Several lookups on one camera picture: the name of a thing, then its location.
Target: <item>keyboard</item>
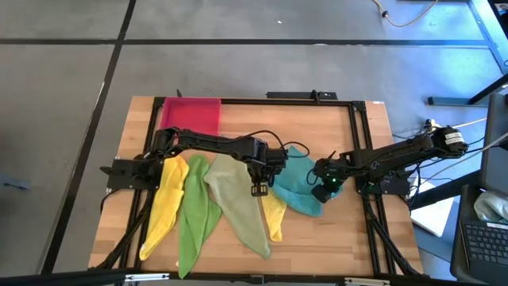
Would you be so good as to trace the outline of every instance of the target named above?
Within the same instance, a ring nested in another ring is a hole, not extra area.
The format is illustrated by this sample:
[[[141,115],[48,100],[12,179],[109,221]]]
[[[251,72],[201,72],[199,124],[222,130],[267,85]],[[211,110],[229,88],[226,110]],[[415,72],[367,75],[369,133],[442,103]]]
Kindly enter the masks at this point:
[[[508,225],[461,221],[469,273],[489,284],[508,279]]]

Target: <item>metal stand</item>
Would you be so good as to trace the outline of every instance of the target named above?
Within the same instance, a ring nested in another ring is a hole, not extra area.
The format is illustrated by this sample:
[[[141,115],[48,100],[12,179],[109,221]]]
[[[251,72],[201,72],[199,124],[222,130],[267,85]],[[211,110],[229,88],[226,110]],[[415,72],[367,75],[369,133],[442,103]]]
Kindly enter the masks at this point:
[[[443,199],[458,196],[460,195],[462,186],[464,185],[477,186],[478,184],[479,170],[420,193],[414,198],[411,210],[413,211],[421,207],[427,207],[428,205],[440,202]]]
[[[470,99],[462,98],[446,98],[446,97],[429,97],[429,105],[433,106],[477,106],[488,107],[488,102],[479,102],[492,93],[499,93],[505,89],[508,83],[508,74],[503,75],[490,86],[479,92]]]

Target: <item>towel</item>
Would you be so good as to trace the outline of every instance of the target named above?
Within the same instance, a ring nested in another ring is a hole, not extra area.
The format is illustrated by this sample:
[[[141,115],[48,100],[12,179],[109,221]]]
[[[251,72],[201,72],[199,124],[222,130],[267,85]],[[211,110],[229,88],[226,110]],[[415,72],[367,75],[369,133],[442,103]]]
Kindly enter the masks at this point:
[[[179,218],[178,275],[181,279],[194,267],[203,243],[221,218],[221,208],[209,198],[208,186],[203,181],[208,161],[202,155],[194,155],[188,164]]]
[[[274,242],[281,242],[283,240],[283,232],[280,225],[283,222],[287,204],[274,195],[272,189],[268,190],[268,195],[261,197],[261,203],[263,204],[263,212],[267,220],[270,239]]]
[[[189,166],[180,157],[164,160],[160,187],[153,200],[148,236],[141,246],[140,259],[146,260],[160,241],[173,228],[176,211],[183,196],[183,181],[189,172]]]
[[[315,184],[309,185],[306,180],[307,173],[314,167],[314,162],[309,158],[291,158],[291,156],[304,155],[293,146],[289,148],[288,155],[290,158],[287,160],[286,167],[275,176],[273,186],[275,194],[295,211],[313,217],[323,215],[323,204],[311,193],[312,188],[321,184],[322,181],[318,179]],[[336,197],[341,192],[342,187],[337,193],[333,193],[332,197]]]
[[[262,258],[270,257],[258,200],[251,196],[251,178],[247,165],[227,155],[218,154],[206,173],[215,200],[228,219],[238,239]]]

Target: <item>white cable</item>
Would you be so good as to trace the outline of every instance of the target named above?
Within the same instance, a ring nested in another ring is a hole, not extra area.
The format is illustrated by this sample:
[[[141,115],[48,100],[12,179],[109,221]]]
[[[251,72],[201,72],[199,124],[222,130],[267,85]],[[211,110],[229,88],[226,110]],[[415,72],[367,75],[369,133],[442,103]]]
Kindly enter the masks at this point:
[[[475,123],[482,122],[482,121],[485,121],[485,120],[487,120],[487,118],[482,118],[482,119],[475,120],[473,122],[459,124],[459,125],[456,125],[456,126],[452,126],[452,128],[460,128],[460,127],[464,127],[464,126],[469,126],[471,124],[475,124]]]
[[[481,150],[477,151],[476,153],[473,153],[472,155],[470,155],[470,156],[468,156],[468,157],[465,157],[464,159],[462,159],[462,160],[460,160],[460,161],[458,161],[458,162],[455,162],[455,163],[453,163],[453,164],[449,165],[448,167],[446,167],[446,168],[444,168],[444,169],[440,170],[439,172],[437,172],[437,173],[435,173],[434,175],[430,176],[427,180],[425,180],[425,181],[424,181],[423,183],[421,183],[421,184],[426,183],[427,181],[431,180],[433,177],[435,177],[435,176],[437,176],[437,175],[441,174],[442,172],[444,172],[444,171],[446,171],[446,170],[450,169],[451,167],[453,167],[453,166],[455,166],[455,165],[457,165],[457,164],[460,164],[460,163],[462,163],[462,162],[464,162],[464,161],[466,161],[466,160],[469,160],[469,159],[471,159],[472,157],[474,157],[474,156],[476,156],[476,155],[478,155],[478,154],[482,153],[483,151],[485,151],[485,150],[489,149],[490,147],[492,147],[492,146],[494,146],[494,145],[498,144],[500,141],[502,141],[502,140],[503,140],[504,138],[506,138],[506,137],[508,137],[508,132],[504,133],[504,135],[502,135],[502,136],[501,136],[501,137],[499,137],[498,139],[494,140],[494,141],[493,141],[492,143],[490,143],[489,145],[487,145],[487,146],[483,147]]]

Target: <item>yellow cloth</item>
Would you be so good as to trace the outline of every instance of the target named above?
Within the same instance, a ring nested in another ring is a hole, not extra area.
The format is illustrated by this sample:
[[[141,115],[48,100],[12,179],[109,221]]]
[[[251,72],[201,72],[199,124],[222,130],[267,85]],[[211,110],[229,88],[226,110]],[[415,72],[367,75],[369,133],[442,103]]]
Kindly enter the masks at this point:
[[[164,168],[160,180],[160,187],[153,200],[148,236],[140,250],[140,259],[143,261],[150,256],[166,234],[176,222],[176,212],[183,197],[183,182],[189,166],[180,157],[164,160]]]
[[[287,204],[275,196],[272,189],[269,189],[268,195],[261,197],[261,203],[263,204],[263,212],[267,220],[270,239],[274,242],[281,242],[283,240],[283,232],[280,225],[283,222]]]

